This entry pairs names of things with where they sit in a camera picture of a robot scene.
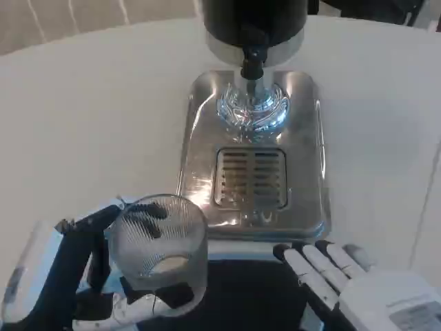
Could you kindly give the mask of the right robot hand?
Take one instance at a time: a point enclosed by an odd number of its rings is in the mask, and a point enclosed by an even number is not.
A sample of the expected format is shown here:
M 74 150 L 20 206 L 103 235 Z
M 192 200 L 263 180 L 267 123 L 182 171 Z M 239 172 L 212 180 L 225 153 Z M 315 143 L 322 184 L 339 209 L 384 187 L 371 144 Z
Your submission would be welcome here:
M 440 293 L 412 270 L 377 268 L 356 245 L 279 243 L 324 330 L 439 330 Z

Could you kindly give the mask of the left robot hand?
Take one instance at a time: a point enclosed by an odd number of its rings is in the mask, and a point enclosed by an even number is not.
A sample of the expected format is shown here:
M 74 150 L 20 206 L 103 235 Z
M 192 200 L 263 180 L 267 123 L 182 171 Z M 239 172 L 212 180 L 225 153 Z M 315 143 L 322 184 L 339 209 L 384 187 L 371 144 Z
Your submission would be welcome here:
M 38 223 L 1 302 L 2 330 L 133 330 L 193 310 L 207 288 L 207 220 L 189 199 L 119 200 Z

